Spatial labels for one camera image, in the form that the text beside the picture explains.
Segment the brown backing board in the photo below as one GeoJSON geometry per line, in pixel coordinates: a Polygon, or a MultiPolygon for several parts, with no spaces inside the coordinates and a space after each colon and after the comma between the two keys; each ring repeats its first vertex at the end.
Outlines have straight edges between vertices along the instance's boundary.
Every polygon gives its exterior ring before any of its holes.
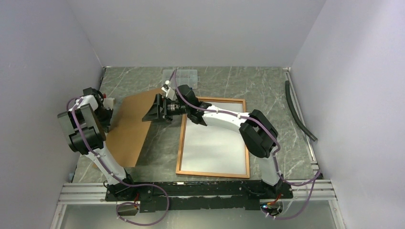
{"type": "Polygon", "coordinates": [[[134,167],[144,145],[151,122],[142,118],[161,89],[152,89],[123,99],[107,134],[107,148],[122,167],[134,167]]]}

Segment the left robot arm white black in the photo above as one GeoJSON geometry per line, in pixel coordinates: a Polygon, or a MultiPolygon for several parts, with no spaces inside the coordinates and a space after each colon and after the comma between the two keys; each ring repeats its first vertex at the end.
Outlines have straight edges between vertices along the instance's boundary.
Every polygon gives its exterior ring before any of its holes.
{"type": "Polygon", "coordinates": [[[136,196],[137,187],[128,172],[114,159],[107,147],[107,133],[113,114],[114,99],[89,87],[72,99],[73,105],[58,114],[64,137],[73,152],[86,156],[107,179],[107,192],[124,200],[136,196]]]}

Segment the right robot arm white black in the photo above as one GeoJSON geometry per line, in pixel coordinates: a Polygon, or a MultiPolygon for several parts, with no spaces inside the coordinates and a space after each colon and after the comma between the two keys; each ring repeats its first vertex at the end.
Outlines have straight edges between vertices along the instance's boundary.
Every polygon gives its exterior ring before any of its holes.
{"type": "Polygon", "coordinates": [[[170,122],[175,115],[186,115],[194,124],[216,126],[239,133],[249,153],[260,158],[264,165],[261,180],[263,193],[274,198],[281,192],[282,173],[275,162],[280,149],[277,130],[264,114],[255,109],[250,113],[237,113],[200,101],[186,84],[172,88],[162,86],[163,93],[156,94],[143,122],[170,122]]]}

